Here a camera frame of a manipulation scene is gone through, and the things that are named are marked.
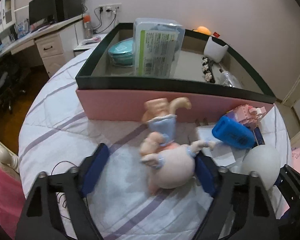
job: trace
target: drawer handle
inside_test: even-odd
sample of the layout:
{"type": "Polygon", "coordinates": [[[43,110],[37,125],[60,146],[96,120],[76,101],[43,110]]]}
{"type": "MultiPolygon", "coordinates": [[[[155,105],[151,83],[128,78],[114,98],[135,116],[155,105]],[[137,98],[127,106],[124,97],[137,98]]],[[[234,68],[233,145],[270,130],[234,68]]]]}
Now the drawer handle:
{"type": "Polygon", "coordinates": [[[43,50],[48,50],[48,49],[52,49],[52,46],[51,46],[50,48],[47,48],[47,49],[46,49],[46,48],[43,48],[43,50]]]}

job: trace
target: pink box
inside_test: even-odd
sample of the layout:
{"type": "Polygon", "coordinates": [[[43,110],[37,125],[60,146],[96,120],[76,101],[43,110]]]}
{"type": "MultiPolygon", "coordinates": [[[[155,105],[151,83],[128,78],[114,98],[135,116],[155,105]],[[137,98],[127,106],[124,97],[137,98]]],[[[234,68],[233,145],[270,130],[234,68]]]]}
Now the pink box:
{"type": "Polygon", "coordinates": [[[171,101],[178,97],[189,98],[192,108],[178,109],[178,122],[195,122],[207,119],[217,122],[227,111],[249,104],[265,107],[270,111],[273,104],[204,94],[151,91],[151,90],[77,90],[77,96],[89,119],[111,121],[141,121],[145,112],[144,103],[156,98],[171,101]]]}

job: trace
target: baby doll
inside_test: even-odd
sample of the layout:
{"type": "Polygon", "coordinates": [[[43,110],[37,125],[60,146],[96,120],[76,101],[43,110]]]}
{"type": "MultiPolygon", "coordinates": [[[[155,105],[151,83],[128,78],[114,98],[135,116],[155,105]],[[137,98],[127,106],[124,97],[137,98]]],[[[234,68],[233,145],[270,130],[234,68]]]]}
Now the baby doll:
{"type": "Polygon", "coordinates": [[[196,141],[189,145],[174,142],[176,109],[191,108],[188,98],[176,98],[168,103],[159,98],[145,103],[147,111],[142,121],[151,133],[140,147],[141,162],[149,166],[148,187],[151,194],[159,188],[175,188],[185,184],[194,174],[194,157],[203,147],[213,147],[213,142],[196,141]]]}
{"type": "Polygon", "coordinates": [[[176,132],[175,112],[178,108],[191,109],[188,98],[176,98],[168,103],[166,98],[159,98],[145,103],[147,111],[142,121],[147,123],[152,133],[143,141],[140,147],[140,155],[160,152],[163,149],[173,149],[179,145],[174,143],[176,132]]]}

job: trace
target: white comforter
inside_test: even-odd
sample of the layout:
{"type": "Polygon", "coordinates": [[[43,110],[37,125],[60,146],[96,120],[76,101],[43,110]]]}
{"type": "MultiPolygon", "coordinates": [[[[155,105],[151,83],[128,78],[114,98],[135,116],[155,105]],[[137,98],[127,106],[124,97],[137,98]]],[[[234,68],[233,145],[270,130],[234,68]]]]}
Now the white comforter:
{"type": "MultiPolygon", "coordinates": [[[[138,154],[138,147],[148,134],[146,126],[139,122],[88,120],[77,98],[75,76],[91,53],[88,50],[63,66],[43,87],[26,116],[19,136],[25,196],[40,171],[51,174],[61,161],[79,165],[103,142],[113,153],[94,192],[88,196],[88,203],[104,239],[190,239],[212,198],[195,177],[180,188],[164,190],[157,196],[148,194],[146,170],[139,163],[138,154]]],[[[178,124],[176,142],[188,143],[188,134],[194,127],[178,124]]],[[[276,107],[262,120],[261,130],[265,142],[280,152],[281,165],[291,164],[290,141],[276,107]]],[[[71,166],[60,163],[53,174],[63,173],[71,166]]],[[[284,199],[276,187],[270,195],[280,217],[284,199]]],[[[64,200],[61,196],[60,212],[68,235],[75,237],[64,200]]]]}

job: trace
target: toy building blocks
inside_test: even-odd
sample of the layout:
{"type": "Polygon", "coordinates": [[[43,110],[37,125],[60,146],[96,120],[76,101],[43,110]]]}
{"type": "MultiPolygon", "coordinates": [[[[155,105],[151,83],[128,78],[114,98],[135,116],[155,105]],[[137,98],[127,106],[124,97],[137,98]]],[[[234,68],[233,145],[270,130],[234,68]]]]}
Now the toy building blocks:
{"type": "Polygon", "coordinates": [[[258,122],[266,115],[265,107],[255,108],[249,105],[238,106],[226,113],[226,116],[251,130],[258,126],[258,122]]]}

